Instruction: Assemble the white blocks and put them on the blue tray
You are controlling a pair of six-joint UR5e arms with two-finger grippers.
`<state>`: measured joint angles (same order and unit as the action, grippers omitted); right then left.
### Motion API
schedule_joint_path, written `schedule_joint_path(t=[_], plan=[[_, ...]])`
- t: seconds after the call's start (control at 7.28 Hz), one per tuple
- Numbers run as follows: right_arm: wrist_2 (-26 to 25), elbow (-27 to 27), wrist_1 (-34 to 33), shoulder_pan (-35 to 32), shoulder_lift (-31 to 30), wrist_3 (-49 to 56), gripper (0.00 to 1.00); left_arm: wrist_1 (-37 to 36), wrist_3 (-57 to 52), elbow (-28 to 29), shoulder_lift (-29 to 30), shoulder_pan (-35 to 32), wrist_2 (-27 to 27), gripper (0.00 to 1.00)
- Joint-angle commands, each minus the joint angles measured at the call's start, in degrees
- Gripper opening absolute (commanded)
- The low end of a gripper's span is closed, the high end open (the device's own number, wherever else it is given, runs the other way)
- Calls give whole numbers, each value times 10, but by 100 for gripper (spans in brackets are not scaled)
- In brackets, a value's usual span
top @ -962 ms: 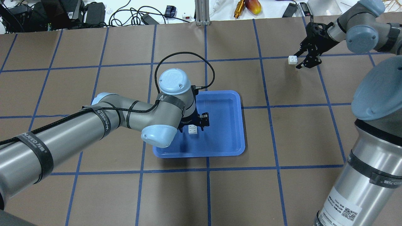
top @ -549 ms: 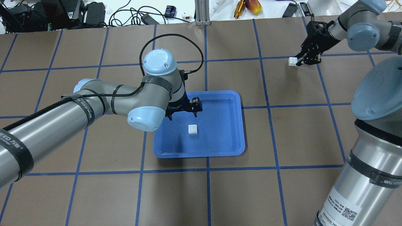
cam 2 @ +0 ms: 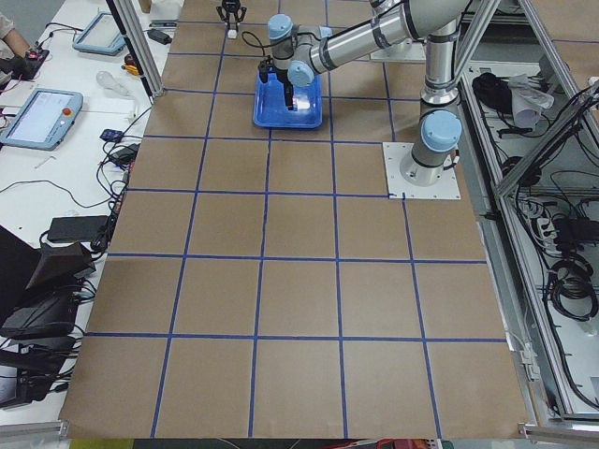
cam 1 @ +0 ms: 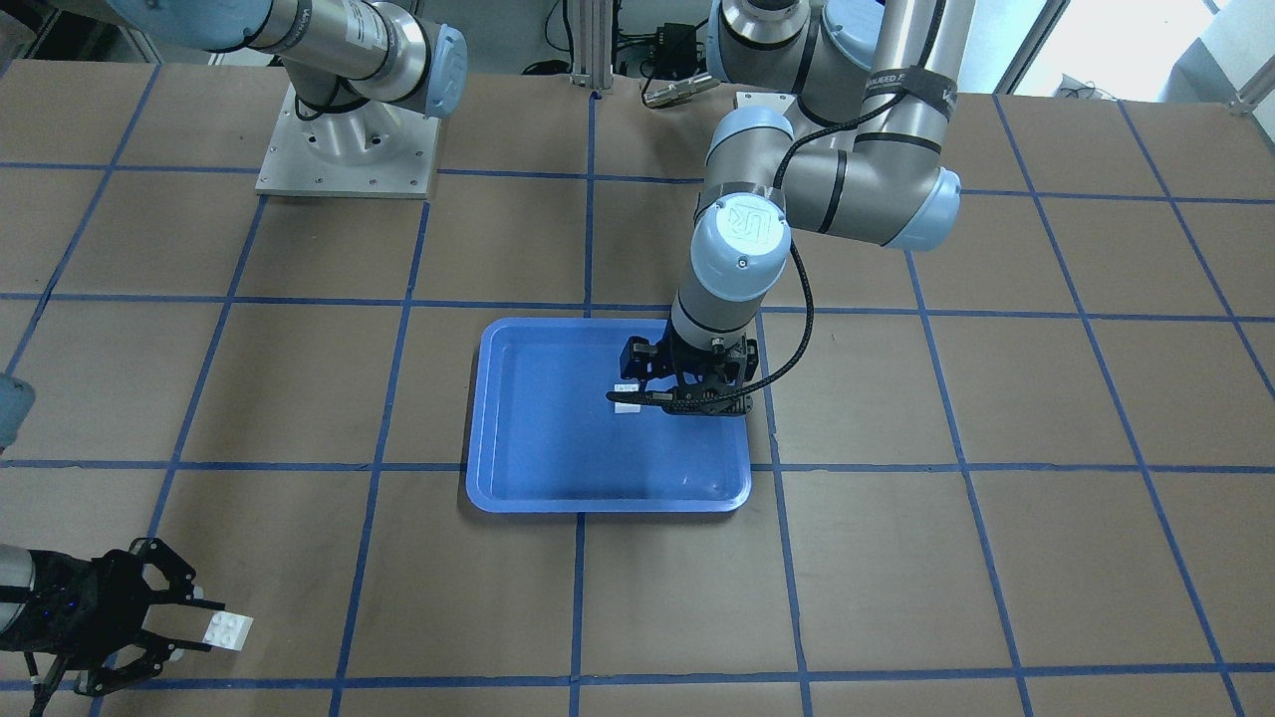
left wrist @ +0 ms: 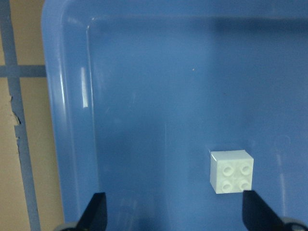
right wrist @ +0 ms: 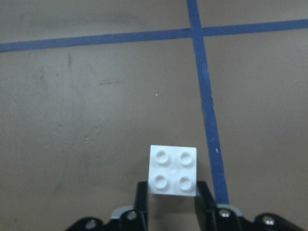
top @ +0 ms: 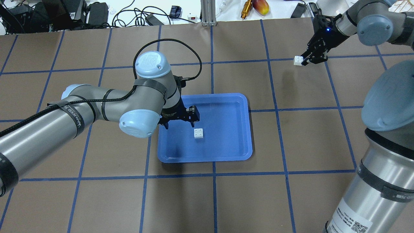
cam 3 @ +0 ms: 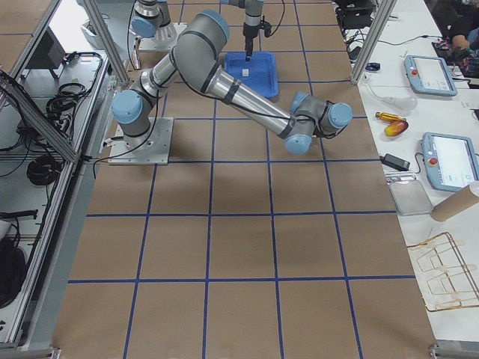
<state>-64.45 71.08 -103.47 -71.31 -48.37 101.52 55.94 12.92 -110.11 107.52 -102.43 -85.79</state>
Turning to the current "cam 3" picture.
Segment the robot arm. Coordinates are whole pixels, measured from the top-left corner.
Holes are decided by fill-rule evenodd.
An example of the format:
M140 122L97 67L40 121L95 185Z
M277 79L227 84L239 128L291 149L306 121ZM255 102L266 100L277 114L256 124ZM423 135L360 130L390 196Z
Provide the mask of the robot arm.
M206 9L195 15L169 53L145 70L131 87L114 96L112 114L126 138L143 138L150 131L149 114L171 82L181 78L202 96L234 107L284 140L294 155L308 152L312 139L333 138L352 120L353 110L298 92L289 111L261 96L228 74L219 54L229 39L229 27L217 12Z
M244 10L242 34L245 38L245 59L253 53L254 38L260 31L272 35L272 26L263 16L263 2L254 0L226 1L225 4ZM173 23L167 1L135 1L129 31L135 36L134 51L166 52L176 44L186 25Z

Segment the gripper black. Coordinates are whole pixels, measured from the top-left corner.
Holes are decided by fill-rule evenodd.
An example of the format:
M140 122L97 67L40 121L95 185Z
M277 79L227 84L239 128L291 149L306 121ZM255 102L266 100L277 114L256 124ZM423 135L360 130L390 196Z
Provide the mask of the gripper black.
M254 50L254 38L260 30L262 17L260 13L245 12L242 34L245 37L245 61L250 61Z

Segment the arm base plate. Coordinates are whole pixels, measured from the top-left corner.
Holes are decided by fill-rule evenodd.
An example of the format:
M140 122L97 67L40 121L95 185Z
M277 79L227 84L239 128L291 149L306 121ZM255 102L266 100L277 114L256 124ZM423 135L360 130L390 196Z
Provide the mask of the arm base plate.
M141 38L137 43L137 50L140 52L167 52L176 44L177 38L186 27L187 24L184 22L171 22L160 27L152 38Z
M116 136L121 139L111 145L110 165L168 165L173 117L149 117L150 129L140 137L125 136L119 125Z

